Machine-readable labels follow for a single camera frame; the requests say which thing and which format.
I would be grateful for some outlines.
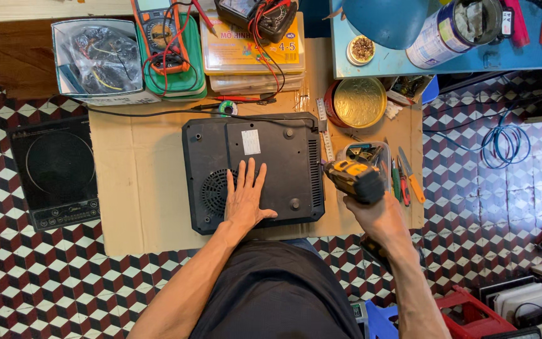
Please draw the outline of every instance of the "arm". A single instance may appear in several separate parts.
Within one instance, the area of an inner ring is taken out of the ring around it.
[[[262,164],[254,183],[254,159],[240,162],[237,188],[227,171],[225,220],[198,253],[160,290],[143,312],[128,339],[187,338],[206,305],[210,292],[231,253],[244,236],[264,218],[276,218],[277,212],[258,208],[267,174]]]
[[[344,197],[346,207],[366,234],[388,253],[396,284],[401,338],[450,338],[440,310],[434,302],[426,277],[419,265],[419,255],[411,244],[401,204],[391,194],[373,205],[359,204]]]

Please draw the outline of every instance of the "blue table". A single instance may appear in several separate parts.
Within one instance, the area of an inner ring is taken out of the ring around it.
[[[334,12],[342,6],[342,0],[330,0],[330,6],[330,11]],[[531,39],[530,44],[523,48],[515,48],[511,41],[506,40],[496,46],[480,46],[431,69],[414,66],[404,50],[391,50],[378,44],[375,57],[370,63],[360,67],[352,65],[346,59],[346,47],[359,33],[350,25],[348,19],[342,21],[338,15],[331,19],[334,78],[542,69],[542,45],[539,43],[542,9],[527,0],[520,0],[520,6]],[[428,14],[432,14],[438,8],[440,8],[438,1],[432,0]]]

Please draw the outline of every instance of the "induction cooktop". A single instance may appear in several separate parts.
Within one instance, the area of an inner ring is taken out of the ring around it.
[[[35,231],[99,219],[87,115],[8,131]]]
[[[183,126],[183,154],[192,229],[212,234],[222,222],[227,197],[227,169],[234,178],[241,160],[267,164],[261,209],[274,219],[255,228],[317,221],[325,213],[319,133],[309,112],[236,118],[192,119]]]

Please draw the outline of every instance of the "orange multimeter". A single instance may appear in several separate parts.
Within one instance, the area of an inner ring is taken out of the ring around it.
[[[181,25],[179,10],[177,5],[174,5],[176,2],[177,0],[131,0],[135,21],[145,42],[147,55],[157,56],[153,58],[150,67],[160,75],[185,72],[190,68],[185,62],[189,61],[189,58],[183,44],[183,37],[179,35],[167,52],[166,72],[164,72],[162,60],[164,50]]]

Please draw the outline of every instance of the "person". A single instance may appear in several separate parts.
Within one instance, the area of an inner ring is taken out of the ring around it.
[[[237,187],[227,171],[225,221],[154,297],[128,339],[362,338],[346,293],[317,252],[245,235],[275,211],[260,210],[267,173],[240,162]],[[390,194],[373,205],[345,197],[366,234],[388,252],[396,283],[401,338],[450,338],[401,205]]]

